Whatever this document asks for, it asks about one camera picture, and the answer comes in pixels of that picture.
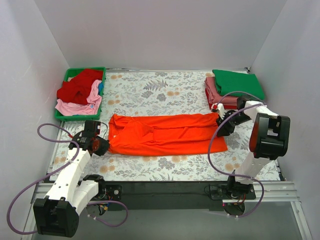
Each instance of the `orange cloth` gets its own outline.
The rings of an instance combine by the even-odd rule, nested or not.
[[[118,116],[109,122],[110,153],[132,156],[205,154],[218,125],[217,113],[173,116]],[[211,153],[228,150],[217,137]]]

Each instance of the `floral pattern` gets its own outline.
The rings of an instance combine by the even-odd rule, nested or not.
[[[107,73],[104,84],[100,121],[108,123],[113,114],[124,116],[160,116],[210,113],[205,96],[206,71]],[[63,126],[72,135],[81,131],[83,121],[66,122]],[[228,151],[212,153],[211,160],[222,171],[231,173],[248,154],[248,142],[253,127],[247,122],[225,137]],[[108,138],[101,125],[100,136]],[[69,140],[62,132],[61,140]],[[68,144],[59,143],[53,157],[52,169],[61,167],[67,157]],[[99,174],[107,181],[225,181],[227,176],[216,172],[206,154],[178,156],[126,156],[106,153],[93,155],[82,176]],[[275,161],[270,161],[258,179],[280,180]]]

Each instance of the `pink cloth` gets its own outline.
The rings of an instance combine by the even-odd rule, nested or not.
[[[222,96],[219,95],[216,85],[215,85],[215,77],[214,76],[208,76],[205,78],[205,89],[207,90],[209,94],[209,103],[210,104],[216,104],[219,102],[219,100],[222,98]],[[237,98],[236,96],[226,96],[222,100],[223,105],[229,105],[229,106],[237,106]]]
[[[102,101],[102,97],[98,95],[98,85],[101,83],[101,80],[95,80],[91,86],[91,92],[86,98],[88,104],[82,105],[73,102],[64,102],[61,99],[57,100],[57,109],[64,116],[73,116],[73,115],[96,115],[98,113],[99,106]]]

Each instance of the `green plastic bin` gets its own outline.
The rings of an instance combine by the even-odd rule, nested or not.
[[[69,68],[64,76],[64,82],[68,81],[68,78],[73,78],[77,76],[79,73],[81,73],[84,69],[95,69],[95,70],[100,70],[103,71],[102,75],[102,83],[105,85],[105,80],[106,80],[106,68],[103,66],[99,67],[83,67],[83,68]],[[100,96],[102,97],[104,94],[104,89],[100,92]],[[101,105],[102,102],[99,106],[98,113],[96,115],[75,115],[75,116],[63,116],[57,109],[55,110],[54,117],[56,119],[59,119],[60,121],[63,122],[68,122],[68,121],[85,121],[85,120],[99,120],[100,119],[100,113],[101,113]]]

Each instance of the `purple cable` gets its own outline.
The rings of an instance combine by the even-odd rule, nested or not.
[[[118,224],[111,224],[111,223],[108,223],[108,222],[102,220],[102,219],[99,218],[99,217],[96,217],[96,216],[93,216],[93,215],[90,215],[90,217],[94,218],[95,220],[98,220],[99,222],[101,222],[101,223],[103,223],[103,224],[105,224],[105,225],[107,225],[107,226],[109,226],[109,227],[113,227],[113,228],[119,227],[119,226],[121,226],[122,224],[125,223],[125,221],[126,221],[127,218],[128,218],[128,215],[129,215],[129,211],[128,211],[127,206],[126,206],[125,204],[123,204],[122,202],[120,202],[120,201],[112,201],[112,200],[94,201],[94,202],[89,202],[89,203],[87,204],[87,206],[89,206],[89,205],[97,205],[97,204],[109,204],[109,203],[111,203],[111,204],[119,204],[119,205],[121,205],[121,206],[124,207],[124,209],[125,209],[125,218],[124,218],[124,220],[123,220],[122,222],[120,222],[120,223],[118,223]]]
[[[228,173],[228,172],[221,171],[221,170],[219,170],[218,168],[216,168],[216,167],[214,166],[214,164],[212,163],[212,161],[211,161],[211,158],[210,158],[210,150],[211,150],[212,143],[214,142],[214,139],[215,139],[215,137],[216,137],[217,134],[218,134],[218,131],[223,127],[223,125],[224,125],[226,122],[228,122],[233,116],[235,116],[235,115],[238,114],[238,113],[241,113],[241,112],[243,112],[243,111],[245,111],[245,110],[247,110],[247,109],[256,108],[256,107],[259,107],[259,106],[262,106],[262,105],[263,105],[262,103],[261,103],[261,104],[259,103],[259,104],[255,104],[255,105],[252,105],[252,106],[247,106],[247,107],[244,107],[244,108],[242,108],[242,109],[234,112],[234,113],[231,114],[230,116],[228,116],[228,117],[220,124],[220,126],[218,126],[218,128],[215,130],[215,132],[214,132],[214,134],[213,134],[213,136],[212,136],[212,138],[211,138],[209,147],[208,147],[208,161],[209,161],[211,167],[213,167],[213,169],[216,170],[218,173],[223,174],[223,175],[227,175],[227,176],[231,176],[231,177],[239,177],[239,178],[252,179],[254,182],[258,182],[258,183],[261,185],[261,191],[262,191],[261,197],[260,197],[259,201],[257,202],[257,204],[254,206],[254,208],[251,209],[249,212],[247,212],[247,213],[245,213],[245,214],[243,214],[243,215],[240,215],[240,216],[230,215],[230,216],[235,217],[235,218],[236,218],[236,217],[242,218],[242,217],[248,216],[248,215],[250,215],[251,213],[253,213],[253,212],[258,208],[258,206],[260,205],[262,199],[264,198],[265,188],[264,188],[264,186],[263,186],[263,184],[262,184],[261,181],[255,179],[255,178],[252,178],[252,177],[249,176],[249,175],[232,174],[232,173]]]
[[[248,93],[248,92],[245,92],[245,91],[231,91],[231,92],[227,93],[226,95],[224,95],[224,96],[220,99],[220,101],[218,101],[217,105],[220,104],[221,101],[222,101],[225,97],[227,97],[227,96],[229,96],[229,95],[231,95],[231,94],[245,94],[245,95],[251,96],[251,97],[255,98],[256,100],[258,100],[259,102],[262,102],[262,103],[265,104],[264,101],[262,101],[260,98],[256,97],[255,95],[252,95],[251,93]]]
[[[62,131],[65,131],[68,135],[70,135],[70,132],[68,132],[67,130],[65,130],[64,128],[58,126],[58,125],[55,125],[55,124],[52,124],[52,123],[44,123],[44,124],[41,124],[38,129],[37,129],[37,133],[38,135],[44,139],[44,140],[47,140],[49,142],[53,142],[53,143],[73,143],[76,145],[76,153],[75,155],[71,158],[70,161],[73,161],[76,159],[78,153],[79,153],[79,150],[80,150],[80,147],[78,145],[77,142],[75,141],[72,141],[72,140],[55,140],[55,139],[50,139],[50,138],[47,138],[45,136],[43,136],[41,133],[40,133],[40,129],[43,127],[43,126],[54,126],[58,129],[61,129]],[[13,207],[13,205],[15,204],[16,200],[20,197],[21,194],[23,194],[26,190],[28,190],[29,188],[31,188],[33,185],[36,185],[38,182],[41,182],[43,181],[44,179],[52,176],[53,174],[61,171],[62,169],[66,168],[68,165],[70,165],[70,161],[68,161],[66,164],[64,164],[63,166],[59,167],[58,169],[50,172],[49,174],[45,175],[44,177],[41,177],[37,180],[35,180],[34,182],[30,183],[28,186],[26,186],[24,189],[22,189],[14,198],[13,200],[11,201],[10,205],[9,205],[9,208],[8,208],[8,211],[6,212],[6,222],[9,226],[9,228],[14,231],[16,234],[20,234],[20,235],[29,235],[29,234],[35,234],[37,233],[38,231],[28,231],[28,232],[24,232],[24,231],[19,231],[18,229],[16,229],[12,223],[11,223],[11,220],[10,220],[10,212],[11,212],[11,209]]]

